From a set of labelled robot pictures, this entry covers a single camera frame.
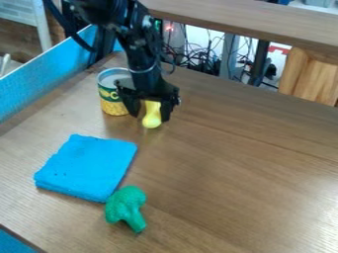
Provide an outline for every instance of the blue towel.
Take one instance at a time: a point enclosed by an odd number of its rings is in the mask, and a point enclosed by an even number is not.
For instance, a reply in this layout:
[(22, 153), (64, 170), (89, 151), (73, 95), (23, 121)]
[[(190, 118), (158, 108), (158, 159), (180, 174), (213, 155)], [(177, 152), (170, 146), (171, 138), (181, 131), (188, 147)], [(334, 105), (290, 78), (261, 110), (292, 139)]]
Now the blue towel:
[(104, 203), (136, 151), (132, 142), (73, 134), (34, 179), (37, 187)]

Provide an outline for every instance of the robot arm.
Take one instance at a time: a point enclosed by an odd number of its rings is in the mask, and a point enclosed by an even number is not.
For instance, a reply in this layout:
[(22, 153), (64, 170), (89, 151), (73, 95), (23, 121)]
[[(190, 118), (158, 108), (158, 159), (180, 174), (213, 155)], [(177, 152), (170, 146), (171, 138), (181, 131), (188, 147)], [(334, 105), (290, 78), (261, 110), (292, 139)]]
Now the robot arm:
[(179, 89), (162, 78), (160, 55), (162, 39), (154, 27), (148, 10), (137, 0), (70, 0), (76, 12), (89, 24), (116, 33), (126, 51), (133, 88), (117, 82), (132, 116), (137, 117), (140, 100), (161, 103), (161, 120), (169, 121), (170, 113), (179, 105)]

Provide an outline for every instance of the yellow banana toy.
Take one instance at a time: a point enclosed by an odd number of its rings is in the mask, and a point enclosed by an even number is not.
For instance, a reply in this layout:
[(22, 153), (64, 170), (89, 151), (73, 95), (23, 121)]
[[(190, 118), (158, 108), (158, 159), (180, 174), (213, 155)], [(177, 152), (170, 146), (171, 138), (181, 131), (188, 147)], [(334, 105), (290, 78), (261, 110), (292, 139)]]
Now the yellow banana toy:
[(145, 101), (145, 116), (142, 120), (142, 124), (145, 128), (157, 128), (161, 126), (161, 103), (154, 101)]

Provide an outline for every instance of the broccoli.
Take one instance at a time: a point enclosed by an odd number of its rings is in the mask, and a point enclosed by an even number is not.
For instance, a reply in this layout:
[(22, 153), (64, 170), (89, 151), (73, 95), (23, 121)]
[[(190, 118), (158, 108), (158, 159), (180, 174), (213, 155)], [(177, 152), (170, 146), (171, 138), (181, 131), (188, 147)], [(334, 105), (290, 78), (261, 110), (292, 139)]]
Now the broccoli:
[(126, 186), (113, 195), (106, 203), (106, 221), (117, 223), (124, 220), (135, 233), (140, 233), (146, 227), (146, 222), (139, 211), (144, 205), (146, 194), (136, 186)]

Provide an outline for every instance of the tin can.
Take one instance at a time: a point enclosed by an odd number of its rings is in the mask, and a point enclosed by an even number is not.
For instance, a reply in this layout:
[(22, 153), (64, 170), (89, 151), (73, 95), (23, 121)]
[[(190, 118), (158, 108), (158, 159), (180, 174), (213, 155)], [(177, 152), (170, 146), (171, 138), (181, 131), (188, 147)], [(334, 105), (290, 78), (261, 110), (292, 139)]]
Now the tin can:
[(128, 111), (125, 107), (121, 97), (118, 94), (115, 81), (117, 79), (126, 78), (130, 76), (126, 68), (110, 68), (102, 71), (98, 77), (99, 94), (102, 110), (112, 116), (127, 115)]

